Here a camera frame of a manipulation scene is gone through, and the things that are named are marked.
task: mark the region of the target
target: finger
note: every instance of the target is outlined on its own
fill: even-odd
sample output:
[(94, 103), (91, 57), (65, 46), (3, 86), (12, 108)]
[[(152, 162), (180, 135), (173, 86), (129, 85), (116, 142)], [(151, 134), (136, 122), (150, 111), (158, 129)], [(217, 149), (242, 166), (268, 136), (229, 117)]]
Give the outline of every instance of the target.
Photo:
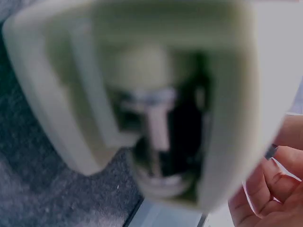
[(254, 227), (260, 221), (250, 208), (243, 186), (228, 201), (228, 206), (235, 227)]
[(246, 190), (255, 213), (264, 217), (282, 209), (282, 204), (273, 200), (263, 175), (262, 165), (258, 165), (246, 181)]
[(299, 186), (300, 181), (283, 174), (278, 164), (273, 160), (262, 160), (263, 175), (270, 194), (284, 203)]
[(303, 150), (303, 116), (287, 115), (274, 143)]
[(278, 147), (274, 158), (290, 173), (303, 179), (303, 151), (290, 147)]

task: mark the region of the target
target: gray carpet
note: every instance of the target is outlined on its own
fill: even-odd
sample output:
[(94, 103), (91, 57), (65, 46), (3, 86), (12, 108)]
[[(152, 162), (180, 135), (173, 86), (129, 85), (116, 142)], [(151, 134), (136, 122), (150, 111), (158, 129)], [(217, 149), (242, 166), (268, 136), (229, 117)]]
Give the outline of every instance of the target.
[[(0, 21), (29, 2), (0, 0)], [(0, 227), (122, 226), (141, 198), (126, 152), (91, 177), (67, 168), (33, 116), (0, 39)]]

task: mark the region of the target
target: gray fabric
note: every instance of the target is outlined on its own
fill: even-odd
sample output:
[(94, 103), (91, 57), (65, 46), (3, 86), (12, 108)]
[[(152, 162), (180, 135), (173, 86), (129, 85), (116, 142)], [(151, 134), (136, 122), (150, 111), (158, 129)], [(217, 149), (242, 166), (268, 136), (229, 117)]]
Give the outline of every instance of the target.
[(38, 0), (0, 0), (0, 22), (34, 1)]
[[(0, 0), (0, 20), (29, 2)], [(0, 39), (1, 227), (122, 226), (141, 198), (126, 152), (91, 177), (67, 168), (33, 116)]]

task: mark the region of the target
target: hand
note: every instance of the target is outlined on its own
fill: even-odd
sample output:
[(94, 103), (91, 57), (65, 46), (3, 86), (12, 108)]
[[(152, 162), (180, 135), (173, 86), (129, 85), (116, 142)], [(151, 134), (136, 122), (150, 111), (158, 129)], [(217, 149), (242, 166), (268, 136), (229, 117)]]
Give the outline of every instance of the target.
[[(287, 116), (275, 140), (274, 158), (303, 179), (303, 116)], [(285, 175), (273, 159), (261, 160), (228, 205), (236, 227), (303, 226), (303, 183)]]

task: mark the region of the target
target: beige plastic housing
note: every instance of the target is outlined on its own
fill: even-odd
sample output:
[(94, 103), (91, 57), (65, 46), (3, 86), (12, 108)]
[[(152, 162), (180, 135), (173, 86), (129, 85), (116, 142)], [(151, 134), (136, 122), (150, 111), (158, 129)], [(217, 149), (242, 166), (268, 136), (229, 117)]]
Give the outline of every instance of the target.
[(120, 131), (107, 87), (183, 83), (187, 66), (175, 76), (164, 47), (203, 51), (215, 81), (210, 146), (195, 203), (170, 202), (209, 212), (248, 176), (291, 105), (303, 74), (302, 18), (302, 4), (290, 1), (46, 0), (9, 18), (3, 34), (36, 117), (85, 175), (139, 137)]

